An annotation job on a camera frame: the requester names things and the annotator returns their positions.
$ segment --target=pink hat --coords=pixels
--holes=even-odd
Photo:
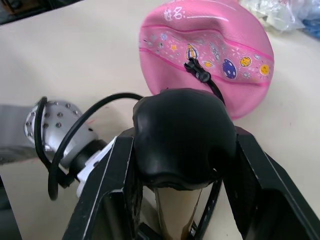
[[[141,68],[152,94],[193,88],[212,93],[186,71],[197,59],[211,74],[232,119],[266,96],[274,53],[259,21],[233,0],[176,0],[153,10],[139,35]]]

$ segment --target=white table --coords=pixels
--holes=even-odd
[[[159,3],[85,0],[0,26],[0,103],[30,106],[46,95],[85,111],[112,93],[150,95],[140,69],[138,33]],[[320,43],[300,32],[270,40],[273,83],[263,103],[236,124],[287,170],[320,217]],[[132,126],[133,105],[110,104],[94,116],[93,128],[110,140]],[[23,239],[61,239],[77,203],[77,184],[51,202],[48,174],[39,161],[2,166],[0,175]],[[205,239],[241,239],[224,191]]]

